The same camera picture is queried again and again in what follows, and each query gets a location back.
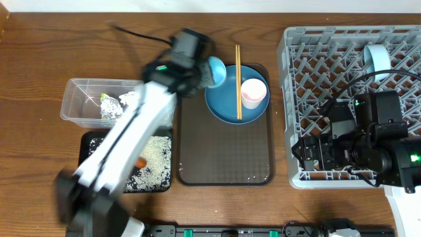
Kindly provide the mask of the light blue cup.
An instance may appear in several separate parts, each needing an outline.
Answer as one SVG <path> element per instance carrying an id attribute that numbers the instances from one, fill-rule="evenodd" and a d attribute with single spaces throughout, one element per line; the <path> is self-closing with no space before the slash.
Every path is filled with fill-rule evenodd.
<path id="1" fill-rule="evenodd" d="M 221 59 L 215 56 L 210 56 L 208 62 L 213 79 L 213 83 L 208 88 L 217 88 L 224 83 L 227 77 L 226 66 Z"/>

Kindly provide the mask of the dark blue plate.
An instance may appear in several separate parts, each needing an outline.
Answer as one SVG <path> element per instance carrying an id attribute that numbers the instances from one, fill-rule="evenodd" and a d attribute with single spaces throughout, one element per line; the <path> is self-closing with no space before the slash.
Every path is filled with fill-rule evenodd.
<path id="1" fill-rule="evenodd" d="M 218 119 L 228 124 L 247 124 L 262 116 L 268 107 L 270 101 L 268 82 L 255 69 L 245 65 L 241 66 L 241 82 L 244 83 L 250 79 L 260 80 L 266 86 L 266 95 L 255 109 L 248 109 L 243 105 L 242 119 L 238 120 L 235 71 L 235 65 L 227 66 L 225 81 L 217 88 L 207 88 L 205 101 L 211 113 Z"/>

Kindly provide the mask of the white tissue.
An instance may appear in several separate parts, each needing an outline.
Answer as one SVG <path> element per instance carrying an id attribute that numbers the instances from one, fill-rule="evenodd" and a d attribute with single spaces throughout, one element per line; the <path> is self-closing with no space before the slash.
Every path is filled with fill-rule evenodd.
<path id="1" fill-rule="evenodd" d="M 123 107 L 135 107 L 139 102 L 139 94 L 131 91 L 119 96 L 120 104 Z"/>

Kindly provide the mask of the pink white cup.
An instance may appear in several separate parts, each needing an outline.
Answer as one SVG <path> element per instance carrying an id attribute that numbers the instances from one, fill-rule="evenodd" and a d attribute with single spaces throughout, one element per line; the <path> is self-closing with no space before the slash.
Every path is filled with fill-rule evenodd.
<path id="1" fill-rule="evenodd" d="M 266 84 L 257 78 L 248 79 L 241 85 L 241 100 L 246 109 L 256 109 L 266 94 Z"/>

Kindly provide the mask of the yellow foil snack wrapper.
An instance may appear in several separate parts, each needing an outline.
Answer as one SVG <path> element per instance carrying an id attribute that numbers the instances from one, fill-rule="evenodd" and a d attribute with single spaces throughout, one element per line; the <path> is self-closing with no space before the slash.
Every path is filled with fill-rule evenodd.
<path id="1" fill-rule="evenodd" d="M 123 114 L 123 108 L 120 102 L 105 93 L 101 94 L 100 110 L 103 120 L 116 120 Z"/>

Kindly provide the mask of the light blue white bowl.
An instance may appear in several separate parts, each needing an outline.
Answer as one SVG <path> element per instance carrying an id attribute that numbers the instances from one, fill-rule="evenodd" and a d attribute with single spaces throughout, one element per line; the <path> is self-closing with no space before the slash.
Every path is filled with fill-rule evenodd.
<path id="1" fill-rule="evenodd" d="M 389 53 L 383 45 L 366 45 L 363 49 L 363 59 L 367 73 L 391 70 Z"/>

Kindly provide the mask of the orange carrot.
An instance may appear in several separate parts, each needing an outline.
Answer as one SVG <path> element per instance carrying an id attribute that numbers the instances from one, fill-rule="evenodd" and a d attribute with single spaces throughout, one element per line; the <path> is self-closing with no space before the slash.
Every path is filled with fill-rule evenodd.
<path id="1" fill-rule="evenodd" d="M 137 162 L 135 163 L 135 167 L 139 168 L 139 169 L 143 169 L 147 166 L 147 161 L 140 157 Z"/>

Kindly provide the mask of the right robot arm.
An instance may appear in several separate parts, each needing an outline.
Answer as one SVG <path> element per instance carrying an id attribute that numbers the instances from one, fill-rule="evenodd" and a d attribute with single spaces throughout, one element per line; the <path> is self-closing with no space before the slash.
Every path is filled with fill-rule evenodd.
<path id="1" fill-rule="evenodd" d="M 323 134 L 299 138 L 291 148 L 306 170 L 311 161 L 344 167 L 373 188 L 384 187 L 399 236 L 420 235 L 420 138 L 371 140 L 371 135 Z"/>

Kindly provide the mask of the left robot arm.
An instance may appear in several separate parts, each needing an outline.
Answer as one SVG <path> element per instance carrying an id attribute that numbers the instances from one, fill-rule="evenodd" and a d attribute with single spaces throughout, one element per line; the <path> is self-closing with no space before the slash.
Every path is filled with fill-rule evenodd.
<path id="1" fill-rule="evenodd" d="M 76 171 L 63 169 L 55 178 L 59 221 L 81 236 L 141 236 L 145 225 L 119 202 L 126 180 L 178 97 L 213 82 L 208 59 L 149 63 L 136 86 L 136 103 Z"/>

